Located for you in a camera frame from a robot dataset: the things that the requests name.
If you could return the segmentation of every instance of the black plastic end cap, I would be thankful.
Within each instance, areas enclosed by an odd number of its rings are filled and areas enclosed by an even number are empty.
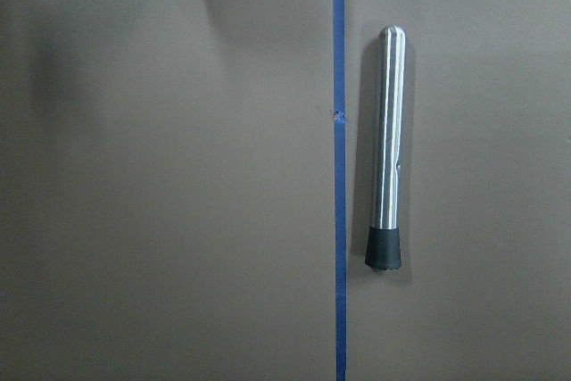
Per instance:
[[[368,229],[365,263],[372,269],[401,267],[401,239],[399,229]]]

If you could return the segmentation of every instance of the silver metal handle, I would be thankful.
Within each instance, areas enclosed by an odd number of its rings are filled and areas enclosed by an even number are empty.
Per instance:
[[[379,35],[373,196],[365,259],[375,269],[401,266],[398,211],[405,45],[400,27],[384,28]]]

